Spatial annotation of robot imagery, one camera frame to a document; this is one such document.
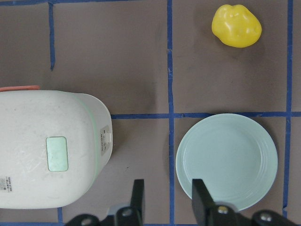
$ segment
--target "sticker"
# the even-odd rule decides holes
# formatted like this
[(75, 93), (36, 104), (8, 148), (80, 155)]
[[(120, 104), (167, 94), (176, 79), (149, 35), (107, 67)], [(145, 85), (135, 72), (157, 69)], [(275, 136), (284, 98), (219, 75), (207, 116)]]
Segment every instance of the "sticker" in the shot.
[(10, 177), (1, 177), (0, 176), (0, 192), (12, 192), (13, 188), (11, 185)]
[(110, 133), (109, 126), (106, 126), (100, 130), (100, 143), (101, 155), (103, 156), (112, 144), (112, 134)]

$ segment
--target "light blue plate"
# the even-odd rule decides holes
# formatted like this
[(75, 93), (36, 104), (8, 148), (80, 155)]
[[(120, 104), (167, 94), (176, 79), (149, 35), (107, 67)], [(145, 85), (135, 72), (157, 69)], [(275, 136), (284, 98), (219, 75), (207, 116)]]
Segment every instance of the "light blue plate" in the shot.
[(257, 122), (238, 114), (210, 116), (182, 139), (176, 172), (191, 198), (192, 179), (203, 179), (216, 202), (246, 209), (271, 188), (277, 173), (275, 144)]

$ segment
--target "screw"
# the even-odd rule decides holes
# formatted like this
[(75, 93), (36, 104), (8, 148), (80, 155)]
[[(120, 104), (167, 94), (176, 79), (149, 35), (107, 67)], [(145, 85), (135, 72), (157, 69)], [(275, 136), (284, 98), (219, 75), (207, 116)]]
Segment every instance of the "screw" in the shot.
[(129, 217), (131, 216), (133, 213), (132, 209), (130, 208), (126, 208), (125, 210), (122, 211), (122, 216), (123, 217)]
[(272, 221), (272, 216), (268, 213), (262, 213), (260, 219), (263, 221)]
[(81, 226), (88, 226), (92, 223), (92, 219), (91, 218), (85, 218), (81, 221)]
[(217, 211), (221, 214), (227, 214), (228, 213), (228, 208), (225, 206), (219, 206)]

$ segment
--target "white rice cooker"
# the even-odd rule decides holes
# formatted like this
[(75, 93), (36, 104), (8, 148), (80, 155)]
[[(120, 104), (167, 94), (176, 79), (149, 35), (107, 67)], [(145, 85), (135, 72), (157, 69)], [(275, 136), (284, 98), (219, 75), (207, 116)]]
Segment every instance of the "white rice cooker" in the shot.
[(68, 205), (112, 153), (107, 107), (81, 93), (0, 92), (0, 208)]

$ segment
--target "yellow object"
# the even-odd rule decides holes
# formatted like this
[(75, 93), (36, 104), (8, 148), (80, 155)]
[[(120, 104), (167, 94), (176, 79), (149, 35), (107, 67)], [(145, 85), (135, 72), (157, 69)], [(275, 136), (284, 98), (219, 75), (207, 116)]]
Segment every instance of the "yellow object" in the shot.
[(223, 5), (213, 17), (212, 32), (222, 43), (243, 48), (259, 39), (262, 28), (258, 19), (243, 5)]

